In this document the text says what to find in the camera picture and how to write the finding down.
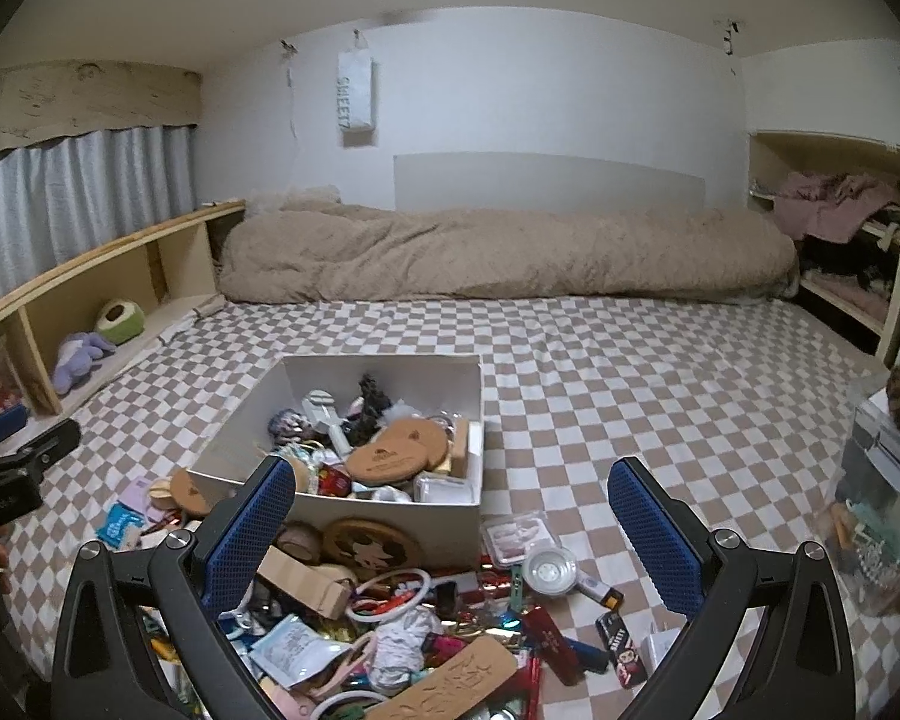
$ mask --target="mattress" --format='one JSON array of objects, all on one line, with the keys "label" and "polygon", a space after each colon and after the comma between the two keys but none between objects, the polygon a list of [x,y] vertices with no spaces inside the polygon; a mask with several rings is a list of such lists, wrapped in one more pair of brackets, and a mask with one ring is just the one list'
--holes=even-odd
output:
[{"label": "mattress", "polygon": [[[624,592],[640,640],[663,608],[607,504],[614,459],[640,455],[709,527],[792,551],[811,538],[845,437],[845,384],[875,363],[803,309],[615,298],[229,305],[95,395],[82,447],[49,471],[46,507],[18,522],[8,597],[24,651],[50,672],[71,557],[125,480],[189,466],[272,361],[295,353],[468,353],[487,398],[484,514],[544,509],[584,570]],[[564,634],[596,644],[600,608],[550,605]],[[861,716],[900,683],[900,614],[845,603]],[[704,711],[727,699],[758,624],[746,617]],[[617,717],[615,675],[543,685],[547,718]]]}]

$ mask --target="clear plastic bin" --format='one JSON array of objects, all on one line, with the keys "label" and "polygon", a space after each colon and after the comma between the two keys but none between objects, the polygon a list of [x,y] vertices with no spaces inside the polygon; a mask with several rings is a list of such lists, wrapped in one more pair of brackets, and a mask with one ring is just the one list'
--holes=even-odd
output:
[{"label": "clear plastic bin", "polygon": [[879,614],[900,594],[900,432],[860,385],[850,398],[850,435],[816,528],[861,612]]}]

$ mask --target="white box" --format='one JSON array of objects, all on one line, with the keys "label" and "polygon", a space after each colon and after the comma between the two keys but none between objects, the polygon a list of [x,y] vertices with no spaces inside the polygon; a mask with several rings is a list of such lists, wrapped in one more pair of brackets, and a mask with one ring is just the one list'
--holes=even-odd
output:
[{"label": "white box", "polygon": [[484,399],[480,358],[476,355],[295,355],[277,361],[244,402],[226,418],[200,453],[190,474],[210,504],[231,495],[269,452],[271,417],[281,409],[301,409],[311,389],[325,389],[345,410],[369,373],[394,402],[430,413],[470,420],[467,478],[471,504],[392,503],[296,494],[288,521],[319,530],[345,517],[370,519],[399,528],[423,548],[424,565],[475,566],[482,551],[480,497],[484,481]]}]

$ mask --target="white ring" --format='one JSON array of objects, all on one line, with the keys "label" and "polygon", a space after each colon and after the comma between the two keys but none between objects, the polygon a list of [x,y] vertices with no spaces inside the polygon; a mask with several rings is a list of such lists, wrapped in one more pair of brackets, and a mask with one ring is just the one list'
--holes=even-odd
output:
[{"label": "white ring", "polygon": [[423,584],[420,586],[420,589],[416,591],[416,595],[413,596],[413,598],[410,598],[407,603],[401,604],[397,608],[392,608],[390,611],[385,611],[383,614],[357,614],[350,608],[351,604],[348,604],[346,607],[346,616],[354,622],[383,623],[395,620],[401,614],[408,613],[412,608],[422,604],[423,599],[426,598],[427,593],[430,592],[430,575],[426,571],[421,571],[419,568],[396,568],[395,570],[388,571],[386,574],[374,577],[370,581],[365,581],[353,591],[354,595],[360,595],[368,587],[377,584],[378,581],[384,581],[384,579],[389,579],[390,577],[395,577],[399,574],[416,574],[416,576],[419,576],[420,579],[423,580]]},{"label": "white ring", "polygon": [[331,709],[332,707],[336,707],[337,704],[342,704],[344,701],[350,701],[355,698],[372,698],[376,699],[381,704],[386,701],[386,696],[382,696],[379,693],[373,693],[370,690],[347,690],[346,693],[338,693],[336,696],[330,696],[326,701],[317,704],[317,707],[310,713],[310,720],[320,720],[327,709]]}]

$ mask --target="green plush toy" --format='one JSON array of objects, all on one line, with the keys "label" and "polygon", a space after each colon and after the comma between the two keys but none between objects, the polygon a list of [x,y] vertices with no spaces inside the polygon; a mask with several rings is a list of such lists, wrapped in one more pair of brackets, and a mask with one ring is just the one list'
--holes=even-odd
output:
[{"label": "green plush toy", "polygon": [[97,332],[120,346],[144,331],[144,312],[130,300],[111,300],[100,309]]}]

